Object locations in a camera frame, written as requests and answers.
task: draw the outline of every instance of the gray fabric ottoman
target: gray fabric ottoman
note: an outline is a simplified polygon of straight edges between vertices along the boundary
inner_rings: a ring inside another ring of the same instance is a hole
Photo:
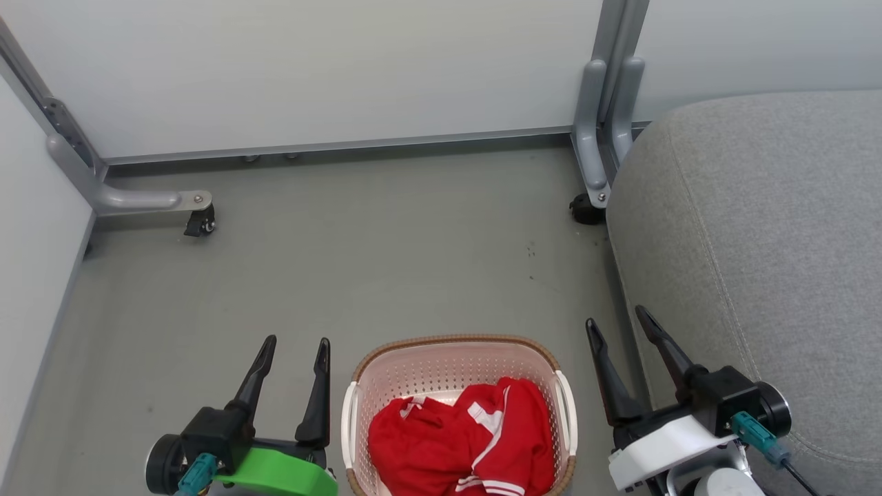
[[[785,443],[823,494],[882,494],[882,91],[677,109],[634,143],[607,219],[628,305],[694,361],[777,386]],[[654,406],[673,403],[637,343]],[[807,494],[755,453],[751,467],[779,496]]]

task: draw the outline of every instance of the white basket handle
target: white basket handle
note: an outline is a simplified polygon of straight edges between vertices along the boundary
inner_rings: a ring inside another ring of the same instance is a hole
[[[347,470],[353,467],[355,461],[355,423],[358,421],[358,414],[355,410],[358,408],[355,401],[356,388],[358,383],[353,381],[346,389],[346,396],[343,397],[343,413],[340,416],[340,444],[343,448],[343,464]]]
[[[572,397],[570,381],[563,372],[555,371],[557,375],[557,403],[559,410],[566,418],[561,419],[564,427],[564,447],[570,452],[570,456],[576,455],[579,447],[579,422],[576,419],[576,400]]]

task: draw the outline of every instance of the red garment with white stripes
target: red garment with white stripes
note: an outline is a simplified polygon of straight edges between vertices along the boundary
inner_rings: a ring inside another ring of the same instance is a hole
[[[470,386],[452,407],[393,400],[368,451],[392,496],[541,496],[555,481],[548,407],[529,380]]]

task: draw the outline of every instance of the floor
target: floor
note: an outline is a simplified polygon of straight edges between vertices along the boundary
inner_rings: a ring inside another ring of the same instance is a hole
[[[573,494],[617,494],[611,429],[584,331],[594,317],[632,391],[636,353],[606,229],[574,223],[568,142],[526,139],[115,169],[130,189],[207,189],[218,228],[186,215],[99,222],[49,352],[9,494],[144,494],[155,440],[232,397],[278,335],[255,420],[288,439],[332,344],[330,466],[355,366],[430,334],[520,334],[557,357],[579,413]],[[352,494],[341,480],[340,494]]]

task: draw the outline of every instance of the white partition panel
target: white partition panel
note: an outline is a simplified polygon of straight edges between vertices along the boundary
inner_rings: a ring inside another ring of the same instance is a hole
[[[569,126],[601,5],[4,0],[0,15],[119,163]]]
[[[634,121],[735,94],[882,87],[879,0],[652,0]]]
[[[0,491],[92,218],[10,76],[0,59]]]

